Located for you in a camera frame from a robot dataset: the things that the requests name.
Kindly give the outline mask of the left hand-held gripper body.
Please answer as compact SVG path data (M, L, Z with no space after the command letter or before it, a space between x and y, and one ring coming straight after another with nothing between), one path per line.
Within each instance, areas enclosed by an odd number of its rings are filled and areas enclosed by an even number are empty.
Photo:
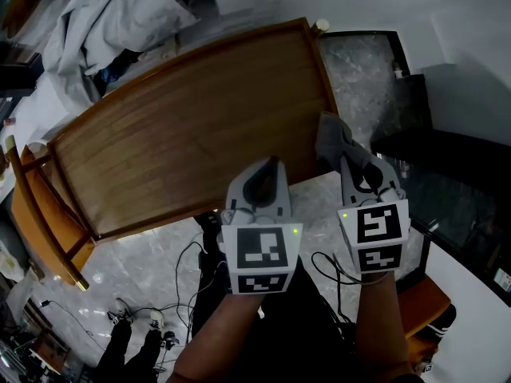
M221 243L232 293L277 294L287 290L298 262L303 225L289 207L222 212Z

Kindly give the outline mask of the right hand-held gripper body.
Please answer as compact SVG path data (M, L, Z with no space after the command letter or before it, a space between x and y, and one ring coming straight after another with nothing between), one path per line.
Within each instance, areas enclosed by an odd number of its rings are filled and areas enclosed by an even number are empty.
M338 217L358 273L380 273L400 267L410 229L407 199L392 191L388 202L343 208Z

